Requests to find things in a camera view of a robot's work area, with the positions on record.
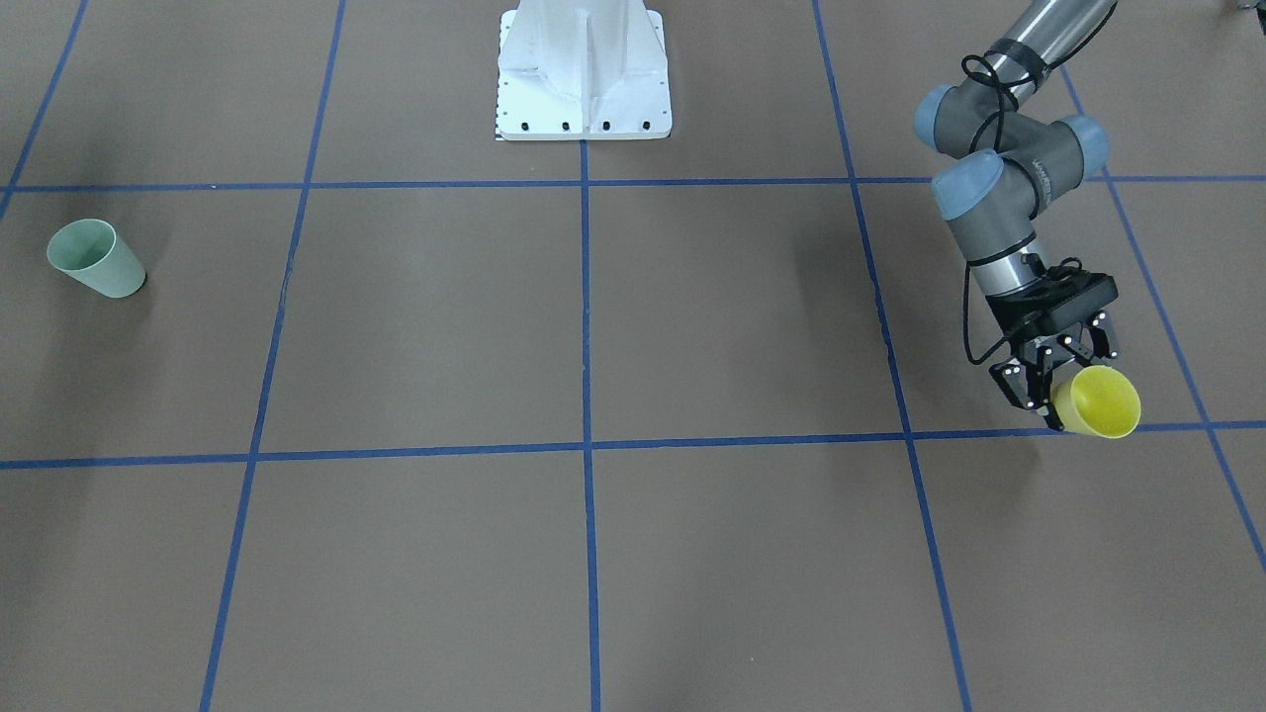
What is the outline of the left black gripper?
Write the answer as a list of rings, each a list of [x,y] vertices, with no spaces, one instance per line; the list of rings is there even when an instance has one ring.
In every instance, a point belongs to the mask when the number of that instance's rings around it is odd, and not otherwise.
[[[1009,345],[1019,353],[1027,342],[1058,334],[1058,347],[1081,367],[1112,365],[1120,359],[1117,333],[1104,307],[1117,302],[1117,280],[1104,272],[987,275],[987,304],[1001,329],[995,353]],[[989,367],[1009,405],[1036,413],[1050,431],[1063,432],[1053,402],[1053,372],[1061,365],[1055,350],[1039,346]]]

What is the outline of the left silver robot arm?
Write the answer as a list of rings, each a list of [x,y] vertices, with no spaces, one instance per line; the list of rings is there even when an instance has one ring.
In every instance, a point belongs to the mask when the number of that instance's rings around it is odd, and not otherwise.
[[[963,289],[979,289],[1009,352],[990,378],[1009,405],[1056,432],[1087,428],[1055,375],[1117,359],[1105,308],[1120,290],[1077,257],[1050,257],[1036,220],[1105,167],[1112,141],[1089,117],[1037,122],[1023,105],[1114,13],[1114,1],[1031,1],[993,46],[965,54],[962,81],[928,92],[914,118],[918,139],[952,158],[931,190],[963,258]]]

